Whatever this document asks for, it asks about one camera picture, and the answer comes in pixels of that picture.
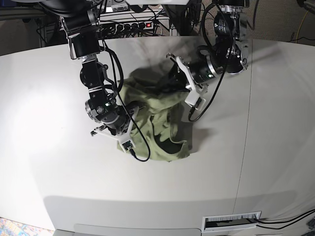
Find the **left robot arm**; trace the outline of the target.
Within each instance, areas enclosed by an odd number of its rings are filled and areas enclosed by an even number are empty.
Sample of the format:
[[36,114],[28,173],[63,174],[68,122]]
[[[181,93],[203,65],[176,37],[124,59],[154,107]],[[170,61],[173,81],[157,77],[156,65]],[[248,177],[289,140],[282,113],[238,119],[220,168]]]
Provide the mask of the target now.
[[197,59],[187,63],[190,76],[179,68],[174,57],[170,71],[158,83],[165,93],[203,89],[208,82],[225,74],[235,75],[248,67],[247,28],[244,14],[248,0],[213,0],[203,7],[199,28],[204,44],[196,48]]

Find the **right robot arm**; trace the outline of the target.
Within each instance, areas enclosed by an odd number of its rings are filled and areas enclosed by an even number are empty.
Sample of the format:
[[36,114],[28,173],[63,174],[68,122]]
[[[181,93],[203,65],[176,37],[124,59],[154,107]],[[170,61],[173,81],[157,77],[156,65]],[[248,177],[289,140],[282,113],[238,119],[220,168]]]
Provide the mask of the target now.
[[127,132],[131,108],[118,105],[116,97],[122,89],[107,76],[108,66],[98,61],[97,55],[106,51],[117,61],[117,55],[105,43],[99,42],[99,10],[101,2],[95,0],[42,0],[45,10],[60,17],[65,31],[71,59],[81,59],[81,83],[89,91],[86,112],[90,119],[100,124],[102,131],[108,129],[111,135]]

